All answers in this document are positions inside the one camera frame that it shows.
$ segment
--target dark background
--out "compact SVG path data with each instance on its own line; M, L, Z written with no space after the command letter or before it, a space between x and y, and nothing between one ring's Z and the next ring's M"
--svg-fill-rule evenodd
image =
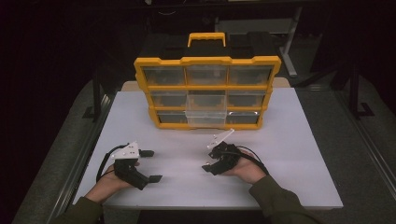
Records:
M351 59L395 113L394 4L331 2L305 8L297 30L300 35L323 34L313 71ZM117 8L143 1L95 3ZM124 81L134 79L132 63L148 32L210 32L219 13L232 19L262 15L248 8L238 8L237 13L213 8L160 20L145 10L86 10L91 6L90 1L72 0L1 3L2 223L15 216L70 106L94 72L105 92L114 93Z

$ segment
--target forearm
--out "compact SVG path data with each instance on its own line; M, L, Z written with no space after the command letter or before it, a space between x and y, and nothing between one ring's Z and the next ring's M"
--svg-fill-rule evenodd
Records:
M51 224L94 224L102 214L103 208L99 203L81 197L65 213L53 219Z
M265 217L274 223L321 223L306 209L293 192L282 189L271 176L256 182L249 193L256 199Z

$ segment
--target human hand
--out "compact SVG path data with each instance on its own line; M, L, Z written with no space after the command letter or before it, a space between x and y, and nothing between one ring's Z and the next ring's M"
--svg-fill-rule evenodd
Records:
M251 153L247 153L244 150L241 150L241 152L254 158ZM249 184L254 184L265 177L265 172L253 161L241 157L235 167L224 172L223 175L235 175Z
M130 188L132 185L119 179L114 173L114 165L110 165L105 174L85 195L85 197L96 203L104 203L109 197L121 189Z

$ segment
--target black cable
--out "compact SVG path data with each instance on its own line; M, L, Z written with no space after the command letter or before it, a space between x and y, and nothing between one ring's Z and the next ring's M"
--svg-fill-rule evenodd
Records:
M114 172L114 170L111 170L111 171L105 172L105 173L104 173L104 174L102 174L100 177L102 178L104 175L108 175L108 174L110 174L111 172Z
M241 148L244 148L244 149L250 151L251 153L253 153L254 156L256 156L257 160L259 160L259 161L262 163L262 160L260 159L260 157L259 157L253 150L251 150L251 149L248 148L248 147L241 147Z
M245 159L248 159L248 160L250 160L250 161L253 161L256 165L258 165L264 172L265 172L265 174L266 175L269 175L269 172L268 172L268 170L267 170L267 168L265 167L265 165L264 165L264 163L262 163L262 162L260 162L260 161L258 161L258 160L256 160L256 159L254 159L253 157L251 157L251 156L249 156L249 155L247 155L247 154L245 154L245 153L242 153L242 152L230 152L230 151L222 151L222 152L220 152L220 154L227 154L227 155L236 155L236 156L240 156L240 157L243 157L243 158L245 158Z
M106 163L107 163L107 161L108 161L108 158L110 157L111 153L112 153L113 151L119 149L119 148L123 148L123 147L126 147L126 146L128 146L128 145L129 145L129 143L128 143L127 145L114 147L113 149L111 149L109 152L106 153L105 157L104 157L103 160L102 160L102 163L100 164L98 173L96 174L96 182L98 182L99 179L102 177L102 172L103 172L103 170L104 170L104 168L105 168L105 165L106 165Z

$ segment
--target metal stand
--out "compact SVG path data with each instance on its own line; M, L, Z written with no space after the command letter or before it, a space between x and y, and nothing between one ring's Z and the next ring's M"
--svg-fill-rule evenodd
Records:
M289 56L289 50L290 50L290 46L291 46L291 42L294 38L294 34L297 28L297 24L298 21L300 19L300 15L302 12L303 8L302 7L297 7L294 16L293 16L293 20L290 24L290 28L289 28L289 32L288 32L288 40L286 41L286 44L284 47L280 48L280 53L282 55L283 58L283 62L286 65L286 68L288 69L289 72L289 76L290 77L296 77L297 76L297 72L293 66L293 63L291 61L291 58Z

